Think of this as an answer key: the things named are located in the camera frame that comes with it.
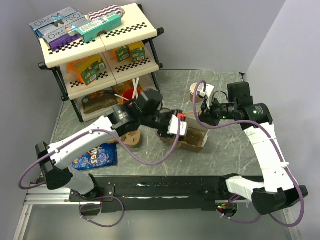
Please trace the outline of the brown paper cups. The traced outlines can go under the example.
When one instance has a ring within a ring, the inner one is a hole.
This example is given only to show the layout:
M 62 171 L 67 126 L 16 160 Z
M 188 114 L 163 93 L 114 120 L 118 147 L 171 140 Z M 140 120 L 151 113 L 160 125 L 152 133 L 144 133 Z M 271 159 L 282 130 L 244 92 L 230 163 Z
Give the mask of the brown paper cups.
M 196 97 L 195 97 L 195 103 L 198 104 L 198 103 L 203 102 L 204 99 L 201 98 L 201 97 L 199 96 L 199 94 L 195 91 L 196 86 L 197 86 L 197 83 L 196 83 L 196 82 L 193 83 L 193 84 L 190 86 L 190 88 L 189 88 L 189 99 L 190 99 L 190 101 L 193 103 L 193 102 L 194 102 L 193 98 L 194 98 L 194 96 L 196 96 Z

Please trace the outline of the brown paper takeout bag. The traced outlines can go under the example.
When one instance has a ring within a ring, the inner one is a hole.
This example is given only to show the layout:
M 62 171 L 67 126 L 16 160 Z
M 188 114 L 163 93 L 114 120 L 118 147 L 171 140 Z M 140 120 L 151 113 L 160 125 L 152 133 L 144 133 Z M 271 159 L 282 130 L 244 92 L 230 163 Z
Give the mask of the brown paper takeout bag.
M 156 133 L 158 138 L 166 143 L 173 145 L 178 133 L 179 119 L 173 116 L 169 121 L 168 129 L 164 132 Z M 209 129 L 200 126 L 194 117 L 186 117 L 180 120 L 179 141 L 175 148 L 199 153 L 202 151 L 208 140 Z

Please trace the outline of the single brown pulp carrier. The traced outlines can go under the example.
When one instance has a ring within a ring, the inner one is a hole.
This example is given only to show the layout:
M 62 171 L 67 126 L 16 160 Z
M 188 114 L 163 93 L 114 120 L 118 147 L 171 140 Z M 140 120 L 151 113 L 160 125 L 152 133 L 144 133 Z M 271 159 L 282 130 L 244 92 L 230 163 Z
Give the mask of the single brown pulp carrier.
M 205 136 L 205 133 L 198 129 L 188 128 L 184 141 L 189 145 L 202 147 L 204 144 Z

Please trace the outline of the brown pulp cup carrier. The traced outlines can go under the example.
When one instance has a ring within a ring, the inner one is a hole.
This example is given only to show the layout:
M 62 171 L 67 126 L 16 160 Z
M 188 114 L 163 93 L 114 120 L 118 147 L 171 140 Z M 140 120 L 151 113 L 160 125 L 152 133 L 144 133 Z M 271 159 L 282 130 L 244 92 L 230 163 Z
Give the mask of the brown pulp cup carrier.
M 106 141 L 107 144 L 120 144 L 121 146 L 126 146 L 127 148 L 136 148 L 141 141 L 141 131 L 135 130 L 125 133 L 122 136 L 113 138 L 112 140 Z

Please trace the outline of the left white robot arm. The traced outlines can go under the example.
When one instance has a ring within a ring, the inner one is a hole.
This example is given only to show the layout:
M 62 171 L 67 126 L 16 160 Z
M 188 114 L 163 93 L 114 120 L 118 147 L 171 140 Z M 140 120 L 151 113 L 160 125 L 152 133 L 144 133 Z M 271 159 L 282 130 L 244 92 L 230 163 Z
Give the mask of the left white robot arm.
M 179 138 L 186 135 L 188 125 L 178 110 L 161 112 L 162 101 L 163 96 L 158 91 L 146 90 L 136 99 L 114 105 L 97 121 L 74 135 L 50 145 L 38 144 L 36 149 L 43 149 L 47 154 L 39 165 L 48 190 L 66 187 L 77 191 L 87 201 L 95 200 L 99 188 L 94 177 L 73 168 L 72 162 L 101 144 L 120 140 L 140 126 L 175 137 L 174 143 L 177 144 Z

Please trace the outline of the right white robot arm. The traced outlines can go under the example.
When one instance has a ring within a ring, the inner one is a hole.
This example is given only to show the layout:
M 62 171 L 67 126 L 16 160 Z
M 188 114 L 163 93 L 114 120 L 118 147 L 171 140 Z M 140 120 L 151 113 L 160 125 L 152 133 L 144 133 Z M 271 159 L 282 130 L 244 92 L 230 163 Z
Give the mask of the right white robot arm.
M 223 199 L 241 196 L 251 201 L 260 215 L 269 215 L 297 203 L 303 214 L 308 190 L 298 184 L 289 170 L 270 110 L 264 103 L 254 103 L 249 83 L 228 84 L 226 103 L 218 101 L 214 87 L 205 81 L 199 82 L 194 92 L 203 99 L 201 112 L 194 111 L 201 126 L 218 129 L 222 127 L 221 120 L 229 120 L 231 125 L 239 124 L 254 149 L 263 176 L 263 182 L 255 182 L 235 173 L 225 175 L 220 179 L 219 195 Z

